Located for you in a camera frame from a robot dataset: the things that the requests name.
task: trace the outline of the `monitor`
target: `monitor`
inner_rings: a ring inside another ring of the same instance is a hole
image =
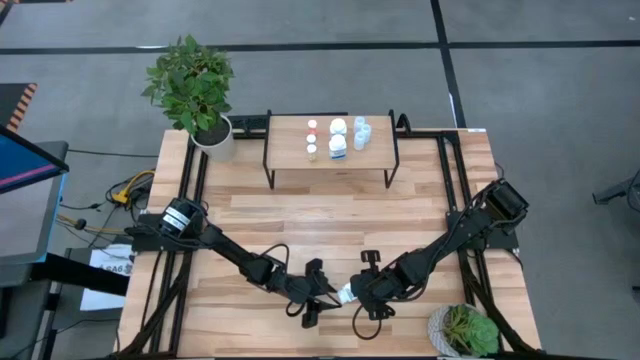
[[[0,194],[68,171],[63,161],[0,126]]]

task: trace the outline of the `wooden tabletop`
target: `wooden tabletop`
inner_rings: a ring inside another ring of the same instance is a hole
[[[486,133],[460,131],[472,193],[496,178]],[[159,213],[178,194],[187,134],[167,131],[162,143],[149,209]],[[400,168],[394,186],[385,189],[379,171],[279,171],[278,188],[270,190],[262,169],[263,140],[237,141],[232,163],[210,163],[204,200],[210,220],[249,251],[273,244],[291,248],[289,272],[303,274],[304,264],[318,257],[335,288],[367,267],[360,251],[377,249],[381,265],[405,251],[428,245],[446,231],[447,199],[436,142],[399,140]],[[457,179],[453,151],[448,149]],[[194,164],[198,163],[199,152]],[[197,166],[189,194],[193,196]],[[458,204],[462,204],[459,184]],[[277,250],[273,255],[283,257]],[[140,320],[157,253],[136,257],[120,322],[122,344],[140,329]],[[485,252],[498,308],[522,338],[539,347],[537,330],[522,271],[505,251]],[[176,261],[174,275],[181,259]],[[153,285],[150,310],[156,306],[162,266]],[[380,336],[358,339],[351,329],[357,308],[350,303],[320,314],[318,326],[302,329],[300,317],[285,315],[287,300],[249,285],[231,263],[213,251],[197,251],[178,355],[222,356],[426,356],[437,351],[428,340],[429,315],[438,307],[463,303],[462,280],[455,255],[439,262],[425,294],[411,303],[393,304],[397,315],[383,322]],[[173,310],[164,322],[160,349],[168,348]],[[363,334],[376,323],[358,319]]]
[[[347,123],[347,157],[340,160],[329,158],[329,125],[336,116],[272,116],[269,120],[269,142],[267,167],[270,170],[285,169],[393,169],[396,165],[389,116],[366,116],[371,125],[371,141],[363,150],[353,148],[353,121],[355,116],[340,116]],[[307,157],[307,122],[318,122],[317,159]]]

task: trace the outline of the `white paper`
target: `white paper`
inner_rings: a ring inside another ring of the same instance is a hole
[[[129,260],[129,255],[131,255],[131,245],[110,245],[104,249],[104,252],[92,250],[89,265],[120,275],[131,276],[133,263]],[[84,289],[80,310],[94,311],[122,308],[124,307],[124,299],[124,296]]]

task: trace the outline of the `gray carpet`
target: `gray carpet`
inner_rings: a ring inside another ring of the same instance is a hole
[[[177,4],[16,5],[0,26],[0,48],[165,45],[188,32],[210,44],[437,39],[428,0]],[[442,11],[456,42],[640,39],[640,7],[631,0],[446,0]],[[230,55],[234,114],[394,108],[416,127],[453,126],[437,49]],[[20,129],[32,141],[153,154],[169,123],[138,95],[156,56],[3,55],[2,69],[11,71],[0,71],[0,83],[38,83]],[[640,217],[621,200],[591,199],[640,166],[640,48],[452,50],[452,57],[467,125],[488,129],[496,160],[531,203],[519,238],[544,348],[640,358],[640,306],[631,295],[640,284]],[[80,154],[68,162],[71,205],[100,201],[110,184],[155,163]],[[81,215],[99,224],[106,213]],[[122,212],[110,222],[129,224]],[[54,250],[68,246],[84,244],[58,229]],[[87,324],[61,336],[54,358],[102,356],[113,340],[110,325]]]

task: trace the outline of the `white pot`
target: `white pot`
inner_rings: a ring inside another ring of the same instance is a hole
[[[236,144],[233,142],[231,121],[222,114],[220,114],[220,117],[229,124],[229,133],[222,142],[215,145],[202,145],[196,141],[193,135],[191,135],[191,140],[214,161],[227,162],[233,159],[233,155],[236,153]]]
[[[474,311],[478,311],[475,307],[464,304],[470,309]],[[440,351],[442,354],[450,356],[450,357],[468,357],[469,355],[460,355],[449,343],[447,342],[446,336],[444,336],[444,318],[445,315],[449,312],[451,306],[443,306],[438,308],[431,316],[429,317],[429,323],[427,324],[427,333],[429,334],[429,340],[433,346]]]

